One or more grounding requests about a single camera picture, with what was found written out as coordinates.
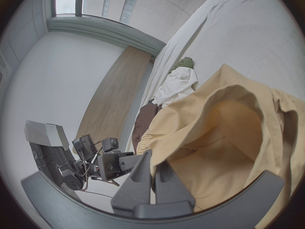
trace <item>wooden plank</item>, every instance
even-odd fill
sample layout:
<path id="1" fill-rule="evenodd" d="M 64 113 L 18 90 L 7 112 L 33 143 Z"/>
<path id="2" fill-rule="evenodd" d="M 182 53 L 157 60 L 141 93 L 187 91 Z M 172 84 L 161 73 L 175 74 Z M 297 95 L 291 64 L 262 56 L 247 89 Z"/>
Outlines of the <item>wooden plank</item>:
<path id="1" fill-rule="evenodd" d="M 90 134 L 97 142 L 119 138 L 125 118 L 151 54 L 128 46 L 95 91 L 76 138 Z"/>

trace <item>white garment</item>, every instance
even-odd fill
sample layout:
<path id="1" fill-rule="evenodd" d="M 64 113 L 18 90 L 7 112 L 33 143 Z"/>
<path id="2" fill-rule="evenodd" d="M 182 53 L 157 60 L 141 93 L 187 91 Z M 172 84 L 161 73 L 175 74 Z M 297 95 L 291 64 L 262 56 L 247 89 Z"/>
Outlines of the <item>white garment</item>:
<path id="1" fill-rule="evenodd" d="M 188 96 L 194 90 L 192 85 L 197 82 L 195 71 L 187 67 L 178 67 L 166 77 L 165 82 L 160 86 L 154 94 L 153 104 L 158 106 L 166 105 L 180 98 Z"/>

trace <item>white bed sheet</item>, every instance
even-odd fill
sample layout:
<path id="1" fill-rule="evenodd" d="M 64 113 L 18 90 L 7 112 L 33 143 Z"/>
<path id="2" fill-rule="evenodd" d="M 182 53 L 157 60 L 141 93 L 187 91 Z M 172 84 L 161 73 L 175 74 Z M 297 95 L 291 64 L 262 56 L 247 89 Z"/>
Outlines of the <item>white bed sheet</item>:
<path id="1" fill-rule="evenodd" d="M 281 0 L 207 0 L 157 56 L 141 106 L 185 56 L 194 61 L 195 89 L 226 63 L 305 100 L 305 40 Z M 133 151 L 131 135 L 126 151 Z"/>

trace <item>tan fabric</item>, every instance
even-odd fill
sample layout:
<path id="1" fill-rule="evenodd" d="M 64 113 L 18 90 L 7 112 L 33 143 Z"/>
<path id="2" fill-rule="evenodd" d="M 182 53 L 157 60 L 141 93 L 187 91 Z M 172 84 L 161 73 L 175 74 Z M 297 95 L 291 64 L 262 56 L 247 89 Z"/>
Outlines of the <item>tan fabric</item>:
<path id="1" fill-rule="evenodd" d="M 224 64 L 199 89 L 166 106 L 137 154 L 152 149 L 151 174 L 168 160 L 196 198 L 195 212 L 219 204 L 264 170 L 285 180 L 256 228 L 288 202 L 305 169 L 305 103 Z"/>

